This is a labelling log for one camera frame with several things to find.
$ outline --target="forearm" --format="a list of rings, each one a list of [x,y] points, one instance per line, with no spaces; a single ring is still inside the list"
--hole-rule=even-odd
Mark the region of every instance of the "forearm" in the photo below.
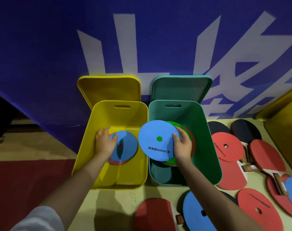
[[[104,163],[103,157],[95,156],[40,204],[57,212],[65,230],[69,228]]]
[[[263,230],[192,164],[177,162],[189,188],[217,230]]]

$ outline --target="blue wall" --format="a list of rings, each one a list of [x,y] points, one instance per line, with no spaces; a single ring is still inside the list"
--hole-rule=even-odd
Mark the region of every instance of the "blue wall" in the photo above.
[[[208,74],[208,119],[251,117],[292,88],[292,0],[0,0],[0,95],[78,152],[76,81]]]

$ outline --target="bin lid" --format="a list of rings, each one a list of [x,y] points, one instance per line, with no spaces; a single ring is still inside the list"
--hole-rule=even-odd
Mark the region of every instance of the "bin lid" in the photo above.
[[[207,75],[162,75],[152,84],[151,101],[190,100],[200,103],[212,85]]]
[[[103,100],[141,101],[141,84],[134,76],[86,75],[77,85],[91,110]]]

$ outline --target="right arm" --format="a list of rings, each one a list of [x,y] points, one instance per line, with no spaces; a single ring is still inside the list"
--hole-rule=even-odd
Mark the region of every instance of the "right arm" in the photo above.
[[[186,182],[203,210],[218,231],[247,230],[262,231],[263,229],[249,217],[239,206],[222,194],[193,165],[190,153],[192,143],[187,133],[176,127],[181,133],[182,141],[173,134],[176,163]]]

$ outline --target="green lid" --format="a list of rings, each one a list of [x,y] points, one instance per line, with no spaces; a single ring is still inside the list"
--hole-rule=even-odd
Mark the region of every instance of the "green lid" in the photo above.
[[[190,100],[197,103],[212,85],[207,75],[162,75],[152,84],[151,101],[154,100]]]

